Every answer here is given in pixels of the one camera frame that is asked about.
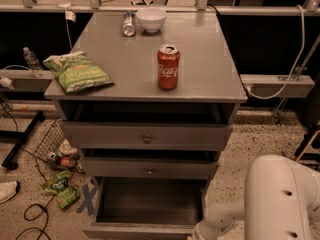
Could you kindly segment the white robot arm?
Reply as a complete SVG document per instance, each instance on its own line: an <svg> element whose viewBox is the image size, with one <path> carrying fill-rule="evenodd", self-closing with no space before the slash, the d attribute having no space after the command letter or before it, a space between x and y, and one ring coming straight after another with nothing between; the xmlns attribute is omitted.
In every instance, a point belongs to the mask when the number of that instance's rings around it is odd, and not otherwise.
<svg viewBox="0 0 320 240"><path fill-rule="evenodd" d="M312 240L319 220L320 173L278 155L264 155L249 167L244 198L210 204L188 240L217 240L237 221L245 240Z"/></svg>

